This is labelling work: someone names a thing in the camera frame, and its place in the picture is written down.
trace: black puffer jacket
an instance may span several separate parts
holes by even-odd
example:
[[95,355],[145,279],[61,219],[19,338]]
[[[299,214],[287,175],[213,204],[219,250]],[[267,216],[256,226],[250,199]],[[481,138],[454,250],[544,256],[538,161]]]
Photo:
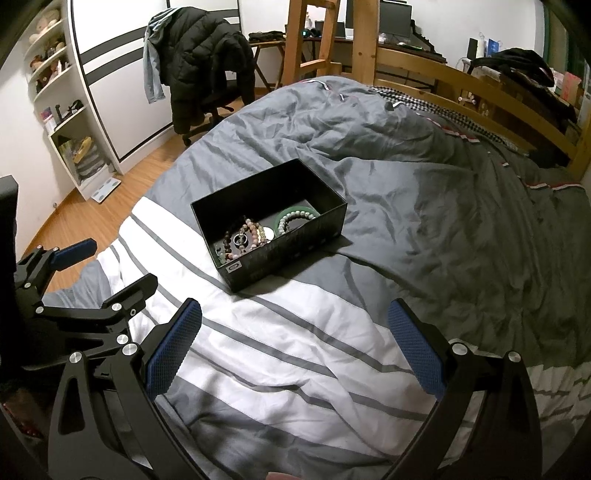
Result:
[[227,70],[236,73],[244,103],[254,101],[252,49],[223,18],[198,8],[180,8],[156,49],[160,81],[170,87],[176,133],[185,134],[203,121],[201,103],[212,93],[226,89]]

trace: wooden bed frame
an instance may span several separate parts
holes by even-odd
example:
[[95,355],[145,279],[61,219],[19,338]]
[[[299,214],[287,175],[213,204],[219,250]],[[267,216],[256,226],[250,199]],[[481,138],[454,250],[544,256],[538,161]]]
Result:
[[[448,84],[455,90],[471,92],[510,113],[536,130],[568,156],[570,159],[568,170],[576,180],[583,177],[591,161],[591,122],[589,118],[587,118],[578,143],[574,145],[538,113],[489,83],[429,59],[380,47],[378,44],[379,0],[349,1],[353,1],[355,7],[353,15],[355,35],[353,38],[352,73],[346,74],[342,72],[341,64],[331,61],[340,0],[290,0],[283,73],[284,85],[297,82],[302,75],[315,70],[318,76],[341,74],[350,76],[366,85],[391,87],[415,98],[462,113],[487,130],[509,139],[515,145],[525,150],[534,149],[533,145],[515,132],[453,100],[397,82],[376,78],[377,65],[408,70]],[[319,59],[300,64],[303,40],[301,31],[304,28],[308,5],[326,8],[324,35],[320,43]]]

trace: bedsheet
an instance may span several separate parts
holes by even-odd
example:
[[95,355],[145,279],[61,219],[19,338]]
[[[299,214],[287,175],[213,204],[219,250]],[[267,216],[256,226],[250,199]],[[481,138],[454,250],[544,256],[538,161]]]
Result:
[[[232,294],[190,203],[292,158],[347,200],[343,235]],[[552,443],[570,441],[591,410],[590,247],[589,200],[563,169],[324,77],[266,95],[196,142],[80,280],[45,302],[97,306],[154,273],[158,291],[130,321],[137,342],[186,297],[200,302],[201,331],[157,403],[212,478],[378,479],[434,404],[387,328],[402,297],[449,341],[521,353],[547,466]]]

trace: bracelet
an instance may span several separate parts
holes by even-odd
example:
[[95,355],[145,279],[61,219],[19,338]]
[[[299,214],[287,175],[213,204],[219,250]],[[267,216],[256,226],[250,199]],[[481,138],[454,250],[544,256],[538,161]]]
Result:
[[303,210],[296,210],[295,212],[290,212],[281,217],[279,220],[279,227],[277,229],[279,235],[285,235],[289,232],[289,223],[296,218],[302,218],[304,220],[314,220],[316,216],[313,213],[305,212]]
[[[234,237],[232,237],[230,231],[226,231],[226,233],[224,233],[222,241],[223,251],[221,248],[216,250],[222,265],[224,263],[228,263],[230,260],[236,260],[237,258],[244,255],[247,251],[252,251],[255,248],[269,243],[270,240],[267,239],[264,227],[261,226],[260,223],[253,222],[250,220],[250,218],[246,217],[244,217],[244,222],[245,223],[240,227],[240,230],[238,230],[238,233],[234,235]],[[252,238],[252,242],[248,250],[246,248],[249,243],[248,236],[246,235],[247,233],[250,233]],[[234,246],[236,246],[236,248],[240,251],[239,254],[232,253],[232,246],[230,242],[233,243]]]

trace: stuffed animal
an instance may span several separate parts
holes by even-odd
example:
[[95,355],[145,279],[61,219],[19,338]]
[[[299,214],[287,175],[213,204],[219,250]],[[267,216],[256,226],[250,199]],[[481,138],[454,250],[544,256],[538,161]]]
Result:
[[30,67],[33,71],[37,70],[43,64],[43,58],[41,55],[35,55],[35,58],[31,60]]
[[53,27],[59,21],[59,19],[60,19],[60,11],[59,10],[49,10],[49,12],[46,12],[45,15],[43,15],[39,19],[39,22],[37,22],[37,26],[35,28],[37,30],[37,33],[34,33],[33,35],[31,35],[29,37],[29,43],[31,45],[33,45],[37,41],[37,39],[41,35],[43,35],[45,30]]

